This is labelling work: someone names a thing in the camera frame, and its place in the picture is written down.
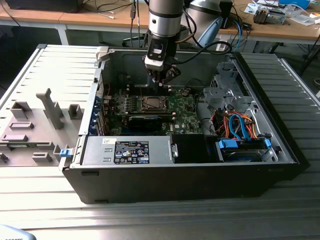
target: wire bundle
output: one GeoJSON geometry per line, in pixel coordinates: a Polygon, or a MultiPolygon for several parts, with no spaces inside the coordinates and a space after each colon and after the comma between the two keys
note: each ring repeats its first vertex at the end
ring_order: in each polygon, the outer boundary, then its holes
{"type": "MultiPolygon", "coordinates": [[[[209,122],[213,124],[213,121],[217,115],[215,112],[210,118],[209,122]]],[[[237,134],[239,128],[242,131],[242,136],[245,139],[257,139],[255,122],[245,114],[241,114],[236,111],[226,111],[223,116],[223,124],[215,131],[215,133],[222,138],[229,138],[232,134],[235,140],[242,140],[241,137],[237,134]],[[233,126],[233,121],[239,122],[239,125],[235,128],[233,126]]]]}

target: desk leg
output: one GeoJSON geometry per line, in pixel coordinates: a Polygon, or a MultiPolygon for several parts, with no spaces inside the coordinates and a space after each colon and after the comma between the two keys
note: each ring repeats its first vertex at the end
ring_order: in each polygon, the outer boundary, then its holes
{"type": "Polygon", "coordinates": [[[57,24],[57,25],[55,25],[55,29],[57,29],[57,31],[59,33],[61,44],[62,45],[69,45],[66,25],[65,24],[57,24]]]}

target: connector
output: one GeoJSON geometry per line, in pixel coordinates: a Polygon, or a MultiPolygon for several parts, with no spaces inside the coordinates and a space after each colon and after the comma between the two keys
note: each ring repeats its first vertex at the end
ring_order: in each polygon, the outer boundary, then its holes
{"type": "Polygon", "coordinates": [[[136,18],[136,2],[135,1],[131,5],[130,18],[131,18],[131,20],[136,18]]]}
{"type": "Polygon", "coordinates": [[[234,139],[222,139],[219,141],[220,149],[237,149],[238,144],[234,139]]]}

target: metal chassis frame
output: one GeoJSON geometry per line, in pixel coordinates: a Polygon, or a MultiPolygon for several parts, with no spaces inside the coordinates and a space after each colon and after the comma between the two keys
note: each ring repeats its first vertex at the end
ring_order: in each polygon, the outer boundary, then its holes
{"type": "Polygon", "coordinates": [[[250,70],[245,59],[239,52],[234,53],[233,56],[233,63],[236,65],[243,81],[245,81],[247,84],[250,93],[256,96],[256,103],[261,109],[264,110],[271,123],[271,126],[274,127],[274,133],[277,133],[280,140],[286,145],[286,149],[289,151],[292,159],[299,163],[303,170],[307,169],[310,166],[309,162],[298,147],[296,141],[269,100],[267,94],[258,83],[255,75],[250,70]]]}

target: black cable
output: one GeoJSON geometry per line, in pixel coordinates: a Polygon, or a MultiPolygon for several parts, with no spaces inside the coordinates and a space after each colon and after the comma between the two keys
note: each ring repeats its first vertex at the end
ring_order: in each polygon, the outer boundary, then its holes
{"type": "Polygon", "coordinates": [[[239,28],[238,28],[238,26],[237,26],[237,24],[235,24],[236,25],[236,29],[237,29],[237,32],[236,32],[236,34],[234,35],[234,37],[233,37],[233,39],[232,39],[232,42],[231,42],[231,45],[232,45],[232,47],[235,47],[233,44],[234,44],[234,41],[235,41],[235,39],[236,39],[236,36],[238,36],[239,35],[239,28]]]}
{"type": "Polygon", "coordinates": [[[113,11],[113,10],[116,10],[116,9],[124,8],[124,7],[130,6],[130,5],[132,5],[132,3],[129,3],[129,4],[126,4],[126,5],[122,5],[122,6],[118,6],[118,7],[112,8],[112,9],[108,9],[108,10],[103,10],[103,11],[91,11],[91,10],[87,9],[86,7],[84,7],[84,9],[89,11],[89,12],[92,12],[92,13],[105,13],[105,12],[113,11]]]}
{"type": "Polygon", "coordinates": [[[300,46],[300,44],[297,44],[297,45],[298,45],[298,47],[299,47],[305,54],[309,54],[309,52],[305,51],[305,50],[300,46]]]}
{"type": "Polygon", "coordinates": [[[136,18],[136,0],[133,0],[133,4],[132,4],[131,10],[130,10],[130,18],[131,18],[130,42],[131,42],[131,47],[133,48],[134,46],[132,44],[132,28],[133,28],[133,24],[134,24],[134,19],[136,18]]]}
{"type": "Polygon", "coordinates": [[[104,3],[104,4],[101,4],[99,6],[97,6],[97,4],[95,5],[96,6],[96,10],[99,10],[101,7],[103,6],[107,6],[107,5],[113,5],[113,4],[116,4],[117,2],[119,2],[119,0],[116,0],[115,2],[112,2],[112,3],[104,3]]]}
{"type": "Polygon", "coordinates": [[[320,53],[320,46],[318,49],[306,60],[306,62],[302,65],[300,70],[300,76],[305,72],[305,70],[309,67],[311,62],[316,58],[316,56],[320,53]]]}
{"type": "Polygon", "coordinates": [[[304,48],[306,51],[309,52],[309,50],[310,50],[309,45],[308,45],[308,47],[306,47],[306,46],[303,46],[302,44],[299,44],[299,43],[297,43],[297,44],[300,45],[300,47],[304,48]]]}
{"type": "MultiPolygon", "coordinates": [[[[188,25],[190,34],[192,34],[192,33],[193,33],[193,34],[196,34],[196,32],[197,32],[197,24],[196,24],[196,22],[195,22],[194,19],[187,13],[187,10],[186,10],[185,7],[183,7],[183,12],[184,12],[186,24],[188,25]],[[193,32],[192,32],[192,30],[191,30],[191,26],[190,26],[189,19],[190,19],[190,21],[192,22],[193,27],[194,27],[193,32]]],[[[200,43],[197,41],[197,39],[195,38],[194,35],[193,35],[192,39],[193,39],[193,41],[195,42],[195,44],[196,44],[199,48],[201,48],[201,49],[203,48],[203,46],[200,45],[200,43]]]]}
{"type": "MultiPolygon", "coordinates": [[[[190,34],[192,34],[192,33],[195,34],[195,33],[197,32],[197,24],[196,24],[196,22],[195,22],[195,21],[193,20],[193,18],[187,13],[185,7],[183,7],[183,12],[184,12],[186,24],[188,25],[190,34]],[[190,19],[190,21],[192,22],[193,27],[194,27],[194,31],[193,31],[193,32],[192,32],[192,30],[191,30],[191,26],[190,26],[190,23],[189,23],[189,19],[190,19]]],[[[213,55],[223,55],[223,54],[224,54],[224,52],[220,52],[220,51],[209,51],[209,50],[207,50],[207,48],[215,45],[214,42],[212,42],[211,44],[208,44],[208,45],[206,45],[205,47],[203,47],[203,46],[201,46],[201,44],[197,41],[197,39],[195,38],[195,36],[193,36],[192,39],[193,39],[193,41],[195,42],[195,44],[196,44],[199,48],[201,48],[203,51],[206,51],[207,53],[210,53],[210,54],[213,54],[213,55]]]]}
{"type": "Polygon", "coordinates": [[[1,2],[1,6],[2,6],[3,10],[10,16],[10,18],[11,18],[19,27],[21,27],[21,25],[14,19],[14,17],[11,16],[10,13],[5,9],[2,0],[0,0],[0,2],[1,2]]]}
{"type": "Polygon", "coordinates": [[[237,9],[235,8],[235,6],[234,6],[234,5],[232,5],[232,8],[234,9],[235,14],[234,14],[234,13],[232,13],[232,12],[230,12],[230,13],[231,13],[231,14],[236,15],[237,20],[238,20],[238,23],[242,26],[244,22],[242,21],[241,17],[239,16],[239,14],[238,14],[238,12],[237,12],[237,9]]]}
{"type": "Polygon", "coordinates": [[[139,14],[139,0],[136,2],[136,11],[138,13],[138,41],[139,41],[139,48],[141,47],[140,45],[140,14],[139,14]]]}
{"type": "Polygon", "coordinates": [[[319,87],[320,87],[320,78],[314,79],[314,80],[313,80],[313,85],[314,85],[317,89],[319,89],[319,87]]]}
{"type": "Polygon", "coordinates": [[[225,54],[229,54],[232,51],[232,46],[230,43],[226,42],[226,41],[214,41],[208,45],[206,45],[204,48],[200,49],[196,54],[194,54],[192,57],[188,58],[187,60],[184,61],[176,61],[174,64],[179,65],[179,64],[185,64],[191,60],[193,60],[195,57],[197,57],[199,54],[201,54],[202,52],[204,52],[205,50],[207,50],[208,48],[212,47],[213,45],[217,45],[217,44],[224,44],[226,45],[228,48],[228,50],[224,50],[224,51],[210,51],[210,53],[214,54],[214,55],[225,55],[225,54]]]}
{"type": "Polygon", "coordinates": [[[130,43],[131,43],[131,47],[133,48],[133,44],[132,44],[132,27],[133,27],[133,24],[134,24],[134,20],[131,19],[131,27],[130,27],[130,43]]]}
{"type": "Polygon", "coordinates": [[[202,86],[206,87],[205,84],[198,78],[196,77],[192,77],[192,78],[189,78],[185,83],[184,83],[184,86],[186,87],[187,86],[187,83],[190,82],[191,80],[196,80],[198,83],[200,83],[202,86]]]}
{"type": "Polygon", "coordinates": [[[3,87],[2,85],[0,85],[0,88],[4,89],[4,90],[8,90],[7,88],[3,87]]]}
{"type": "Polygon", "coordinates": [[[315,46],[317,45],[317,42],[319,41],[320,39],[320,33],[319,33],[319,36],[317,37],[316,41],[314,42],[310,52],[308,53],[308,55],[306,56],[306,59],[303,61],[303,64],[300,68],[300,72],[299,72],[299,75],[301,76],[305,70],[308,68],[309,64],[313,61],[313,59],[317,56],[317,54],[319,53],[319,50],[320,50],[320,46],[319,48],[311,55],[311,57],[309,57],[309,55],[312,53],[312,51],[314,50],[315,46]]]}
{"type": "Polygon", "coordinates": [[[197,109],[198,109],[198,104],[199,104],[199,101],[200,101],[200,98],[201,98],[201,95],[203,95],[204,92],[202,91],[200,94],[199,94],[199,97],[198,97],[198,100],[196,101],[196,104],[195,104],[195,115],[198,117],[198,114],[197,114],[197,109]]]}

